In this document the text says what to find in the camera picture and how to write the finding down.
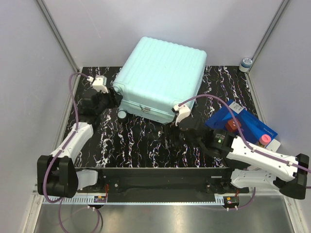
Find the mint green suitcase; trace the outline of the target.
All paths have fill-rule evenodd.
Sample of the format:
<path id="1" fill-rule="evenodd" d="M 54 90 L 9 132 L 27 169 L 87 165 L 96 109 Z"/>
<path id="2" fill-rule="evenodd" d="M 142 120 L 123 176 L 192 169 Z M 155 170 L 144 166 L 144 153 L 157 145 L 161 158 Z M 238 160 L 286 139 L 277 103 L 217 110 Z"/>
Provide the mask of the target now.
<path id="1" fill-rule="evenodd" d="M 193 107 L 206 59 L 203 50 L 142 37 L 113 82 L 123 97 L 118 111 L 161 124 L 172 122 L 175 105 L 187 100 Z"/>

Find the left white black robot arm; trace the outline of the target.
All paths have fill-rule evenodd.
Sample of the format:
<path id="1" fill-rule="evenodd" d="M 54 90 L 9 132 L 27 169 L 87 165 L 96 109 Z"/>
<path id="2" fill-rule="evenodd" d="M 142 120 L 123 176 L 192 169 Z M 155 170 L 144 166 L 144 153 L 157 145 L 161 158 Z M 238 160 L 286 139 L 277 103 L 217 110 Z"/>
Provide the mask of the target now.
<path id="1" fill-rule="evenodd" d="M 81 106 L 75 103 L 75 124 L 64 141 L 50 155 L 41 155 L 37 161 L 37 191 L 48 198 L 72 198 L 76 192 L 89 187 L 94 192 L 104 189 L 105 180 L 92 169 L 76 171 L 74 161 L 86 142 L 97 130 L 101 114 L 106 109 L 119 107 L 122 95 L 113 87 L 86 90 Z"/>

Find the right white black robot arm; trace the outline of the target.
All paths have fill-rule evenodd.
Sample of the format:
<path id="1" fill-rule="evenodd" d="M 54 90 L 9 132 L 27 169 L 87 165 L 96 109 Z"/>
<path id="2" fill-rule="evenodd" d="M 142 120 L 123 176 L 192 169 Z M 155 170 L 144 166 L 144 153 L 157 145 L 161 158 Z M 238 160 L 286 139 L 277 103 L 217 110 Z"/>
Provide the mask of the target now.
<path id="1" fill-rule="evenodd" d="M 222 158 L 231 169 L 230 176 L 221 179 L 221 188 L 232 192 L 236 188 L 261 187 L 303 200 L 307 191 L 309 156 L 284 155 L 245 142 L 235 133 L 213 129 L 187 117 L 179 123 L 164 126 L 170 146 L 191 144 L 210 157 Z"/>

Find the red brown travel adapter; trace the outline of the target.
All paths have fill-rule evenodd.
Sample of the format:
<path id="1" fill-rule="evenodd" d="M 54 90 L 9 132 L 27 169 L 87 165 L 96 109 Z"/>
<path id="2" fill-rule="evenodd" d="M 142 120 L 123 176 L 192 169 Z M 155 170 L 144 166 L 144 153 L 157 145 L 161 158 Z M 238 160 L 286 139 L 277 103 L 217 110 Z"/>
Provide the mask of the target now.
<path id="1" fill-rule="evenodd" d="M 225 128 L 227 131 L 231 133 L 236 133 L 238 131 L 238 126 L 241 127 L 241 123 L 237 120 L 237 124 L 236 124 L 234 119 L 231 119 L 226 123 Z"/>

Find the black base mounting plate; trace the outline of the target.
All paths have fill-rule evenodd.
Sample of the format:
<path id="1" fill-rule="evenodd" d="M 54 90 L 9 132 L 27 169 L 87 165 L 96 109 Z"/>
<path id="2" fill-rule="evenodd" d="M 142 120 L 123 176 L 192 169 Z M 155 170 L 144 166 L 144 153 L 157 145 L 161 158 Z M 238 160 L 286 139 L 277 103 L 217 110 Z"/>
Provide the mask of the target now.
<path id="1" fill-rule="evenodd" d="M 216 194 L 247 194 L 231 185 L 231 168 L 101 168 L 85 193 L 108 192 L 109 203 L 214 201 Z"/>

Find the pink cap small bottle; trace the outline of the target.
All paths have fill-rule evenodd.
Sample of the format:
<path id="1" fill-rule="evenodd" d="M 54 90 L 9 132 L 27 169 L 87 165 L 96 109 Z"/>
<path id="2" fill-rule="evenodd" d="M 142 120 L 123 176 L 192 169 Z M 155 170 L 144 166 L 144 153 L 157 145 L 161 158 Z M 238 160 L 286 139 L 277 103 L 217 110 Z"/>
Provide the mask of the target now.
<path id="1" fill-rule="evenodd" d="M 267 145 L 272 141 L 271 137 L 268 134 L 263 134 L 258 142 L 257 145 L 262 147 L 262 148 L 266 148 Z"/>

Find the blue white jar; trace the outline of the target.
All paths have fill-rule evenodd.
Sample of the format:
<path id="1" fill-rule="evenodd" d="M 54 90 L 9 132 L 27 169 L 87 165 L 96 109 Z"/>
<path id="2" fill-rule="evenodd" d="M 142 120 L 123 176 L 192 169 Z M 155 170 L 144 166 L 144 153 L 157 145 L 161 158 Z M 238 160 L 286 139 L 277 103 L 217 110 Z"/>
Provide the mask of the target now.
<path id="1" fill-rule="evenodd" d="M 239 65 L 239 70 L 244 73 L 248 72 L 252 66 L 252 63 L 253 61 L 251 58 L 243 58 Z"/>

